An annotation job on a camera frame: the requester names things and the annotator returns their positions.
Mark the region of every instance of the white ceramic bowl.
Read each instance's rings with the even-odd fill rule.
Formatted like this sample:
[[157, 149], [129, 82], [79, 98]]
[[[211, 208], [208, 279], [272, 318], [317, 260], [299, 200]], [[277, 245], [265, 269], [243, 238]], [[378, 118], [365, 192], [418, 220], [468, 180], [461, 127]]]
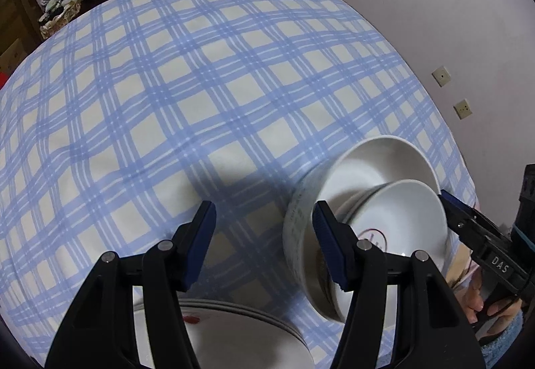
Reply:
[[[345, 222], [360, 239], [366, 238], [389, 253], [410, 256], [424, 250], [442, 269], [446, 257], [448, 227], [437, 194], [418, 180], [399, 180], [381, 187], [348, 213]], [[331, 282], [331, 298], [345, 322], [352, 292], [344, 292]], [[395, 325], [397, 294], [389, 287], [384, 327]]]
[[[286, 329], [225, 307], [181, 307], [186, 331], [203, 369], [314, 369], [304, 342]], [[145, 310], [134, 312], [140, 363], [154, 368], [146, 331]]]
[[433, 168], [418, 148], [384, 135], [365, 139], [313, 168], [295, 190], [284, 218], [284, 254], [307, 299], [327, 319], [339, 317], [326, 297], [328, 274], [311, 223], [314, 204], [325, 200], [338, 211], [351, 196], [401, 179], [419, 180], [440, 192]]

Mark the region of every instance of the human hand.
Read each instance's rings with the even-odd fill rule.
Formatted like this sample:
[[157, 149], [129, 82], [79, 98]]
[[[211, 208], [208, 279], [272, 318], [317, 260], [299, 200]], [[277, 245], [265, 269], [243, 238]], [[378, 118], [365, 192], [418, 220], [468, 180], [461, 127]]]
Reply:
[[[471, 324], [477, 322], [477, 313], [483, 310], [483, 306], [485, 304], [480, 294], [482, 283], [483, 279], [481, 268], [477, 268], [472, 275], [472, 279], [470, 280], [468, 287], [455, 294], [457, 301], [459, 301], [459, 304], [461, 305], [461, 308], [468, 319], [468, 322]], [[489, 307], [487, 314], [489, 316], [495, 315], [510, 302], [511, 299], [509, 298], [495, 302]], [[493, 336], [504, 331], [520, 311], [521, 306], [522, 300], [519, 299], [517, 302], [507, 308], [504, 313], [499, 315], [496, 322], [491, 328], [489, 328], [485, 336]]]

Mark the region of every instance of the red logo on plate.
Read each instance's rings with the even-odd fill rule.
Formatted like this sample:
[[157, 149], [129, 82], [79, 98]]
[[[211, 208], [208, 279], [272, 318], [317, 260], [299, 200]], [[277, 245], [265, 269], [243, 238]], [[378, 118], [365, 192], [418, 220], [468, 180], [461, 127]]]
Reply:
[[182, 316], [182, 319], [187, 324], [198, 324], [199, 322], [201, 322], [201, 318], [192, 315]]
[[378, 246], [382, 251], [386, 253], [387, 242], [386, 236], [383, 232], [378, 229], [366, 229], [364, 232], [361, 232], [357, 235], [357, 238], [360, 240], [368, 240], [373, 245]]

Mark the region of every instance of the table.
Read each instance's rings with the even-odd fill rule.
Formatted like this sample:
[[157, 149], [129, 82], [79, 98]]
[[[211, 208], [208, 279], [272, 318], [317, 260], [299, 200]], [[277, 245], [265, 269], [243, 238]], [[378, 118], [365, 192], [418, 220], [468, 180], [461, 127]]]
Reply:
[[218, 224], [188, 297], [287, 320], [328, 367], [341, 325], [282, 250], [299, 180], [394, 134], [475, 200], [429, 95], [342, 0], [109, 0], [29, 55], [0, 108], [0, 305], [40, 362], [101, 253], [143, 252], [209, 199]]

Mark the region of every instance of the stack of plates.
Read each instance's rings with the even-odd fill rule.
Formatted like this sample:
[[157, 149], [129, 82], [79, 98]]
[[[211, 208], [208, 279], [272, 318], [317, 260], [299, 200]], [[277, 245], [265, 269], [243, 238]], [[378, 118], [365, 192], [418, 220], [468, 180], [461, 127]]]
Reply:
[[[186, 331], [203, 369], [313, 369], [303, 338], [290, 325], [267, 313], [229, 302], [181, 299]], [[140, 363], [154, 367], [145, 311], [134, 311]]]

